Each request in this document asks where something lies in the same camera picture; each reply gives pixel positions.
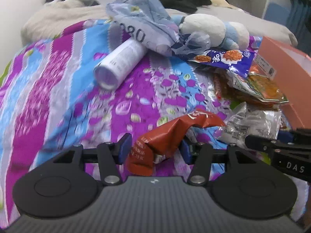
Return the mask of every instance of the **clear plastic wrapper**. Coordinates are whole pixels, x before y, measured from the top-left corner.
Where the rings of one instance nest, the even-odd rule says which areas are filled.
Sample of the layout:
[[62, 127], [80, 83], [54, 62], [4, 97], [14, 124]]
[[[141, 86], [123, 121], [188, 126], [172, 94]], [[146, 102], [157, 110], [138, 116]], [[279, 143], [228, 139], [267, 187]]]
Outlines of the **clear plastic wrapper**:
[[210, 48], [209, 35], [179, 33], [159, 0], [97, 0], [132, 38], [164, 56], [199, 54]]
[[224, 121], [226, 127], [220, 127], [215, 138], [224, 143], [236, 143], [241, 148], [245, 146], [248, 135], [276, 139], [280, 125], [280, 110], [249, 110], [246, 103], [241, 103], [233, 111], [233, 115]]
[[238, 74], [228, 72], [228, 79], [229, 86], [252, 95], [262, 102], [288, 103], [279, 87], [265, 75], [252, 73], [247, 78], [242, 78]]

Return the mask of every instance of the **red snack bag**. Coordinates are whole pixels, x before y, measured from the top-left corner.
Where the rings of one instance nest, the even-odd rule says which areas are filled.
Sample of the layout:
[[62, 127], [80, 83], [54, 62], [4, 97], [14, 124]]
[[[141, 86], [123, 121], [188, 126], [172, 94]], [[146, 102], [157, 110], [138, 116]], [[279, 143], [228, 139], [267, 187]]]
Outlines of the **red snack bag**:
[[191, 126], [207, 128], [225, 124], [216, 114], [199, 109], [171, 120], [137, 139], [126, 160], [128, 170], [136, 175], [152, 175], [156, 155], [172, 157]]

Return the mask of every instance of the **blue plush toy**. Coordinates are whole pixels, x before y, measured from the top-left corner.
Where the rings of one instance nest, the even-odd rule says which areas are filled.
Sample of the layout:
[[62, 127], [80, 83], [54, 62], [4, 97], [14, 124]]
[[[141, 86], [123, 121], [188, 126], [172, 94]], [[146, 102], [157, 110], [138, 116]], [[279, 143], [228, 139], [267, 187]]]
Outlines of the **blue plush toy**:
[[249, 45], [249, 33], [241, 23], [223, 22], [207, 14], [192, 14], [186, 17], [173, 16], [173, 21], [183, 34], [204, 32], [210, 36], [211, 47], [225, 50], [245, 50]]

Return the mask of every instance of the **black circular pad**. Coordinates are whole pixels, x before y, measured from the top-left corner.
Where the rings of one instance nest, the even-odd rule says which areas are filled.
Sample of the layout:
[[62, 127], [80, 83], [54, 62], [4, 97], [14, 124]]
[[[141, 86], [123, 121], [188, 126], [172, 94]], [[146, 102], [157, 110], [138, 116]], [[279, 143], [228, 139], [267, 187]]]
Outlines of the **black circular pad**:
[[297, 199], [292, 180], [261, 164], [242, 164], [212, 185], [215, 201], [225, 210], [250, 219], [268, 219], [290, 212]]
[[68, 164], [48, 167], [34, 169], [14, 185], [13, 199], [22, 213], [39, 218], [64, 217], [95, 200], [97, 182], [90, 175]]

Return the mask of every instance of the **pillow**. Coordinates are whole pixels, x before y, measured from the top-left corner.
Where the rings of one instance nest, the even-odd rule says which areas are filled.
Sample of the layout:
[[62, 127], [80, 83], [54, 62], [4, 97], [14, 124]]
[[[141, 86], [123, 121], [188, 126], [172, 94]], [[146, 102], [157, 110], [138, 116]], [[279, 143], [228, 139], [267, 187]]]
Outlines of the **pillow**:
[[236, 6], [229, 4], [226, 0], [211, 0], [213, 6], [231, 8], [234, 10], [242, 10]]
[[[170, 16], [187, 15], [186, 13], [172, 9], [167, 9], [166, 11]], [[205, 8], [199, 7], [196, 13], [213, 15], [222, 21], [241, 23], [247, 28], [249, 35], [251, 36], [267, 36], [293, 47], [296, 47], [298, 44], [295, 35], [285, 26], [254, 17], [250, 14], [244, 13], [243, 11], [232, 10], [224, 7], [208, 6]]]

